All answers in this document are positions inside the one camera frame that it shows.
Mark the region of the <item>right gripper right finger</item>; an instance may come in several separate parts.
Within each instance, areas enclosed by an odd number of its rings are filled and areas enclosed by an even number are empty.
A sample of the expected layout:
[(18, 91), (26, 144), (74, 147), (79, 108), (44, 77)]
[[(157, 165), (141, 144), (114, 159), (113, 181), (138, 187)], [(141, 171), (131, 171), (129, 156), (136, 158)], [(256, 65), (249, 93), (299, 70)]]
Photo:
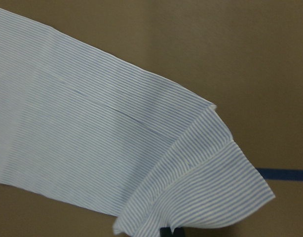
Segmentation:
[(175, 228), (173, 231), (173, 237), (185, 237), (185, 231), (183, 228)]

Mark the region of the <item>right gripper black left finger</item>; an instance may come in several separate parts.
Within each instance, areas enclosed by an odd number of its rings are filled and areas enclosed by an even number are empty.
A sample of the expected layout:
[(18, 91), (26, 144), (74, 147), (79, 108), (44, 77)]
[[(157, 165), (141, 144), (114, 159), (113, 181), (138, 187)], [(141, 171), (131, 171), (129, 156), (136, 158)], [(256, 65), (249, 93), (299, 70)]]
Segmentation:
[(160, 237), (172, 237), (172, 232), (170, 227), (163, 227), (159, 230)]

